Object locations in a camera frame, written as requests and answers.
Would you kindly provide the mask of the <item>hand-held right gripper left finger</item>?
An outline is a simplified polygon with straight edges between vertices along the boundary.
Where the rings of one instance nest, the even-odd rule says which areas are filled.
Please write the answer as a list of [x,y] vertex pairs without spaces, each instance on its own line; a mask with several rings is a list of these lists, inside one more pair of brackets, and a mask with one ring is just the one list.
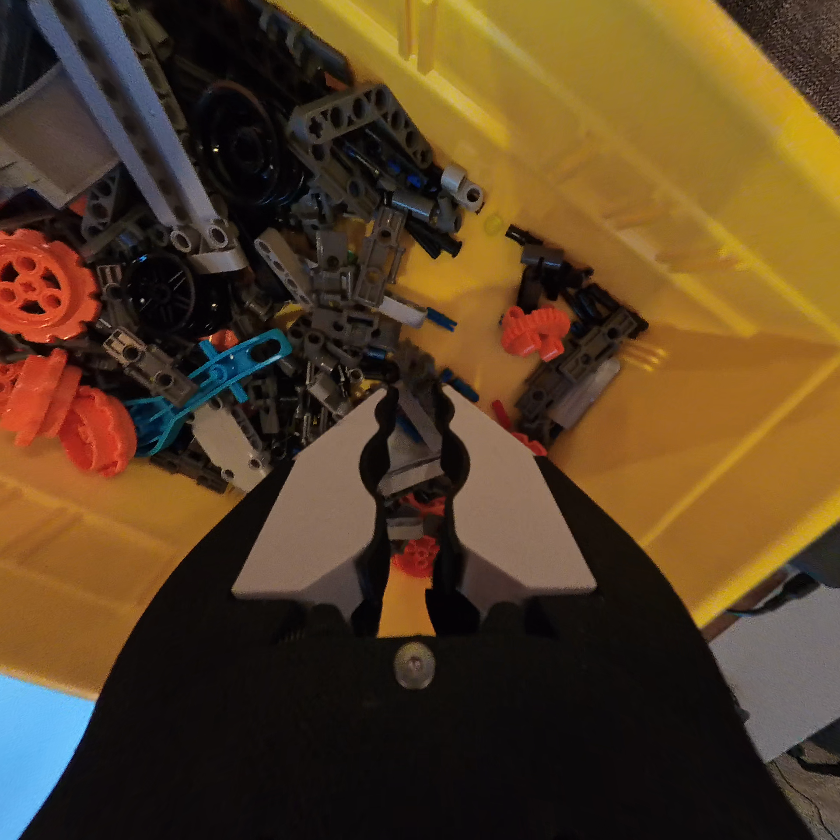
[[375,390],[295,459],[233,585],[238,599],[335,606],[378,631],[390,569],[383,499],[395,388]]

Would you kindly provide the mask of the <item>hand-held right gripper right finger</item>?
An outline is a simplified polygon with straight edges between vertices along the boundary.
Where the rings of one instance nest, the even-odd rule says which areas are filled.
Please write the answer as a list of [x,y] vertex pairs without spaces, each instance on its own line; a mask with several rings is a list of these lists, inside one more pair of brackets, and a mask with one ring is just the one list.
[[595,591],[537,456],[450,385],[438,387],[438,622],[478,624],[497,604]]

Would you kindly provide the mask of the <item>small orange gear wheel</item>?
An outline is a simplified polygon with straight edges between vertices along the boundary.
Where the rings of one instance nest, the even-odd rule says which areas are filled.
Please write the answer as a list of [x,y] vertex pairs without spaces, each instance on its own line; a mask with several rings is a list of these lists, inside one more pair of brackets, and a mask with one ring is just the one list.
[[434,572],[439,552],[436,538],[425,535],[409,540],[403,551],[392,558],[393,565],[404,574],[415,579],[428,579]]

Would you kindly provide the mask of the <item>small light grey block piece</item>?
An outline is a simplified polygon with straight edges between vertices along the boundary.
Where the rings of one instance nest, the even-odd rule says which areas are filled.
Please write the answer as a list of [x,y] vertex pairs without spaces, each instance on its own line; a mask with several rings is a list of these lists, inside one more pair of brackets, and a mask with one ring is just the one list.
[[403,383],[396,390],[396,425],[387,441],[390,467],[379,485],[384,497],[404,495],[444,474],[440,464],[443,439],[435,424],[433,403],[416,397]]

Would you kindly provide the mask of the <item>pile of building block parts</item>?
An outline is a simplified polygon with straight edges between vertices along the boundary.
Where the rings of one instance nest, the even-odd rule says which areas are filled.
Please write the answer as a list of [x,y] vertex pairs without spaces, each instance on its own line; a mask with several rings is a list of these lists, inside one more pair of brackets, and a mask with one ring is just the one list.
[[[446,162],[464,162],[466,173],[489,178],[490,210],[502,211],[497,229],[513,212],[535,223],[541,234],[558,235],[570,245],[573,257],[596,257],[609,291],[631,303],[643,294],[649,269],[619,245],[604,223],[597,223],[591,177],[583,187],[566,195],[555,170],[561,153],[571,153],[583,139],[583,130],[606,127],[556,75],[549,59],[560,57],[561,7],[545,2],[434,2],[425,21],[435,24],[430,47],[423,57],[428,72],[420,71],[419,58],[398,59],[396,33],[385,34],[384,22],[374,16],[368,2],[293,2],[296,24],[319,24],[325,35],[336,36],[340,47],[350,47],[350,57],[360,69],[374,74],[357,92],[338,91],[338,102],[315,106],[318,111],[339,111],[353,116],[353,105],[362,111],[362,126],[345,130],[338,140],[287,138],[282,110],[291,110],[301,99],[331,96],[316,66],[310,78],[301,76],[295,60],[281,56],[268,36],[257,31],[255,16],[245,9],[229,10],[221,2],[164,3],[175,8],[175,28],[183,35],[175,54],[175,74],[184,79],[188,97],[199,98],[219,74],[238,72],[231,79],[249,89],[275,119],[299,167],[299,187],[287,204],[240,206],[229,203],[210,186],[213,199],[227,211],[238,243],[247,259],[244,269],[199,274],[186,256],[176,250],[167,230],[151,210],[140,206],[141,222],[159,228],[148,245],[141,229],[141,246],[150,258],[148,268],[138,268],[150,292],[151,309],[145,322],[131,304],[125,280],[116,286],[117,298],[100,302],[101,287],[87,258],[66,239],[55,240],[38,228],[3,231],[2,330],[25,346],[35,344],[41,353],[32,361],[27,391],[11,401],[14,368],[24,362],[2,360],[2,412],[17,410],[15,423],[2,417],[2,507],[13,492],[32,498],[58,515],[62,509],[105,509],[96,495],[113,487],[116,498],[143,495],[165,497],[161,480],[148,467],[129,468],[129,477],[104,478],[105,468],[126,469],[128,456],[117,448],[131,434],[100,423],[106,445],[104,466],[94,461],[83,473],[69,461],[58,429],[68,424],[70,406],[85,374],[81,363],[67,359],[78,350],[60,350],[54,361],[49,353],[60,343],[85,343],[86,333],[101,316],[103,307],[127,310],[117,322],[107,321],[107,338],[122,329],[140,339],[134,356],[145,359],[150,374],[141,381],[123,376],[129,390],[152,385],[144,396],[162,396],[183,407],[196,386],[186,384],[186,370],[204,361],[198,337],[236,332],[239,343],[273,329],[274,310],[294,307],[299,312],[331,309],[322,334],[337,333],[343,340],[342,355],[350,361],[339,367],[357,369],[366,348],[383,356],[395,342],[397,327],[410,320],[425,322],[425,307],[400,302],[406,292],[420,292],[434,302],[457,304],[466,315],[464,337],[444,356],[466,361],[479,373],[478,384],[488,386],[488,396],[512,395],[513,368],[521,363],[503,361],[501,350],[490,347],[489,301],[501,300],[501,275],[513,268],[512,246],[502,245],[499,235],[478,235],[478,223],[467,224],[466,256],[454,264],[433,267],[444,251],[442,239],[452,250],[460,242],[439,232],[429,222],[403,209],[392,210],[383,194],[409,192],[405,169],[420,181],[424,174],[407,156],[431,161],[424,131],[432,135],[434,151]],[[383,338],[373,345],[370,334]]]

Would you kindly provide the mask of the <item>yellow plastic bin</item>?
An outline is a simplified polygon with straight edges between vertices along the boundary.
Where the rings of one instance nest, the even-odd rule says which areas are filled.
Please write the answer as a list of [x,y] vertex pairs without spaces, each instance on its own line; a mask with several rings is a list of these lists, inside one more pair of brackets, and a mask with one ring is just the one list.
[[[168,2],[131,2],[183,114],[187,148],[202,181],[191,122],[199,98],[175,74],[183,35]],[[357,92],[374,74],[319,24],[296,23],[293,2],[221,2],[248,9],[257,31],[331,96],[282,110],[287,138],[338,140],[362,126],[318,111]],[[398,59],[428,72],[425,21],[434,2],[368,2],[396,33]],[[2,674],[95,697],[120,648],[176,564],[254,488],[280,476],[299,454],[369,395],[402,381],[432,402],[450,385],[532,452],[547,454],[649,552],[700,626],[708,625],[838,519],[838,137],[715,2],[548,2],[561,7],[556,75],[583,95],[603,129],[561,153],[564,194],[591,177],[594,214],[649,270],[631,303],[608,290],[596,257],[573,257],[556,234],[491,211],[489,178],[433,158],[402,171],[409,192],[383,194],[392,210],[460,242],[433,267],[466,256],[467,224],[479,238],[512,246],[513,268],[490,298],[490,347],[513,368],[512,395],[488,396],[464,360],[445,357],[464,337],[466,315],[402,291],[425,307],[425,322],[397,327],[383,356],[366,348],[347,364],[331,309],[274,310],[273,328],[292,352],[242,382],[246,402],[226,392],[190,415],[170,446],[135,456],[125,402],[151,370],[134,356],[140,339],[107,338],[118,310],[101,309],[78,350],[85,378],[59,442],[83,473],[104,466],[102,428],[131,434],[118,444],[129,477],[148,467],[158,495],[96,495],[105,509],[58,515],[16,492],[2,507]],[[125,284],[145,322],[151,295],[138,268],[160,229],[135,216],[147,207],[118,163],[70,205],[54,208],[27,190],[2,201],[3,231],[38,228],[87,258],[100,302]]]

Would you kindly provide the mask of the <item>teal paddle piece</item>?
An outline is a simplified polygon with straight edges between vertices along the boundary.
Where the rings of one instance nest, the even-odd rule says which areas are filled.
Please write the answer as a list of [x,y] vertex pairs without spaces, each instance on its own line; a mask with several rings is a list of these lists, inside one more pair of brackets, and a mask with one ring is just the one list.
[[197,390],[183,407],[174,406],[162,396],[125,402],[137,436],[136,457],[151,457],[170,446],[190,415],[215,397],[229,392],[237,402],[246,402],[242,382],[292,352],[286,335],[278,329],[269,329],[225,351],[216,351],[207,340],[200,346],[206,362],[188,375]]

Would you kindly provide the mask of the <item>black rubber tyre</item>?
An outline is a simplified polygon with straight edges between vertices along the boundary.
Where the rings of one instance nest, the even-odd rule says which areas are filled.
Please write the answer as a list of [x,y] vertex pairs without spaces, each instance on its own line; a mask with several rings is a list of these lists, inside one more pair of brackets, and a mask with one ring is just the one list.
[[231,80],[209,85],[192,111],[196,157],[213,189],[243,207],[287,204],[300,181],[287,142],[257,97]]

